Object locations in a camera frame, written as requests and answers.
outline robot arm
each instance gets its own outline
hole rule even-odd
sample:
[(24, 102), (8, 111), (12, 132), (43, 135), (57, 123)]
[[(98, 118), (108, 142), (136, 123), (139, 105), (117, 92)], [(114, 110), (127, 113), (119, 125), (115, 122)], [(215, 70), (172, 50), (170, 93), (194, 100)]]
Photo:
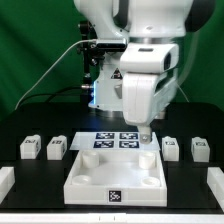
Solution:
[[(185, 21), (196, 0), (121, 1), (125, 1), (128, 8), (126, 30), (129, 32), (113, 21), (113, 9), (119, 0), (74, 0), (77, 9), (92, 23), (99, 39), (98, 47), (116, 48), (117, 44), (128, 43), (123, 54), (115, 54), (111, 59), (106, 57), (99, 81), (104, 80), (102, 86), (105, 86), (110, 82), (111, 74), (105, 78), (109, 70), (120, 66), (124, 71), (121, 103), (124, 119), (127, 124), (138, 127), (141, 142), (147, 144), (151, 140), (151, 121), (175, 96), (179, 47), (172, 38), (185, 35)], [(109, 88), (102, 86), (99, 95), (104, 96)], [(120, 99), (114, 93), (110, 95), (119, 105)]]
[(129, 3), (130, 42), (121, 57), (123, 113), (127, 124), (138, 127), (140, 141), (151, 140), (151, 121), (176, 93), (179, 60), (172, 38), (185, 35), (185, 19), (193, 0), (132, 0)]

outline black surface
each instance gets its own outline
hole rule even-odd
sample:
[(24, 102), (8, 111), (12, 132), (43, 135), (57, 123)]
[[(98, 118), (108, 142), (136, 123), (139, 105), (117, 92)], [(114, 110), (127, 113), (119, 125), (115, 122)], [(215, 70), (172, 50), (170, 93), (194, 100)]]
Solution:
[[(0, 212), (125, 212), (219, 214), (206, 183), (207, 168), (224, 168), (224, 113), (210, 104), (171, 104), (166, 118), (152, 124), (158, 140), (176, 137), (179, 162), (163, 162), (168, 188), (167, 208), (64, 205), (63, 185), (76, 157), (67, 151), (62, 161), (48, 161), (46, 146), (54, 136), (65, 135), (69, 145), (76, 131), (136, 131), (123, 119), (96, 117), (74, 103), (37, 103), (22, 106), (0, 124), (0, 168), (14, 166), (16, 183), (0, 205)], [(39, 134), (42, 149), (36, 160), (21, 160), (19, 146), (26, 136)], [(209, 163), (194, 163), (191, 138), (206, 138)]]

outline white plastic part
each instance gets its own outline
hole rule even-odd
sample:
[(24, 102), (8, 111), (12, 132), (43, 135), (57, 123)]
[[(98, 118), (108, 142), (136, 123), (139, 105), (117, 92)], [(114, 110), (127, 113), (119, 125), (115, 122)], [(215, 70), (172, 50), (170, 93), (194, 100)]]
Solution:
[(162, 139), (162, 153), (164, 161), (179, 161), (179, 145), (176, 138)]
[(0, 204), (15, 183), (14, 167), (2, 167), (0, 170)]
[(113, 0), (74, 0), (74, 3), (91, 22), (99, 39), (128, 39), (127, 32), (114, 24)]
[(39, 135), (27, 136), (20, 145), (21, 159), (36, 159), (41, 149), (41, 138)]
[(194, 162), (209, 162), (210, 147), (204, 138), (192, 138), (191, 152)]
[(129, 1), (130, 36), (167, 38), (184, 36), (185, 20), (193, 0)]
[(83, 166), (91, 169), (91, 168), (96, 168), (97, 166), (99, 166), (99, 153), (95, 152), (95, 151), (85, 151), (82, 154), (82, 162), (83, 162)]
[(63, 135), (53, 137), (47, 146), (48, 160), (62, 160), (67, 151), (67, 138)]
[(145, 170), (156, 167), (156, 154), (153, 152), (142, 152), (139, 154), (139, 167)]
[(160, 74), (174, 68), (178, 60), (177, 44), (129, 43), (121, 57), (121, 69), (132, 73)]
[(115, 91), (124, 76), (124, 71), (120, 69), (120, 57), (121, 53), (105, 54), (100, 64), (100, 75), (94, 82), (94, 99), (89, 103), (90, 108), (122, 111), (122, 99)]
[(154, 133), (143, 146), (137, 133), (77, 133), (71, 149), (80, 151), (64, 185), (65, 204), (166, 206)]
[(150, 144), (142, 144), (137, 132), (76, 132), (70, 150), (136, 149), (160, 150), (155, 133)]
[(222, 170), (218, 167), (209, 167), (207, 183), (224, 211), (224, 174)]
[(176, 74), (156, 87), (166, 77), (153, 74), (126, 73), (123, 79), (123, 114), (127, 124), (148, 126), (165, 109), (176, 94)]

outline white cube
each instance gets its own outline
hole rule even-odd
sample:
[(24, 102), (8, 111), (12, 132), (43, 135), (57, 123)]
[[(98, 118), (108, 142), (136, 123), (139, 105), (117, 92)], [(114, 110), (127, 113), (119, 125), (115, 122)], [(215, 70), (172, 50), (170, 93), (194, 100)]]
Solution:
[(191, 152), (194, 162), (209, 162), (210, 148), (204, 138), (192, 138)]
[(67, 150), (67, 138), (63, 135), (53, 137), (47, 146), (48, 160), (62, 160)]
[(167, 136), (162, 139), (162, 153), (164, 161), (179, 161), (179, 145), (176, 138)]
[(20, 145), (21, 159), (36, 159), (41, 149), (41, 139), (39, 135), (27, 136)]
[(14, 167), (2, 167), (0, 170), (0, 204), (15, 183)]

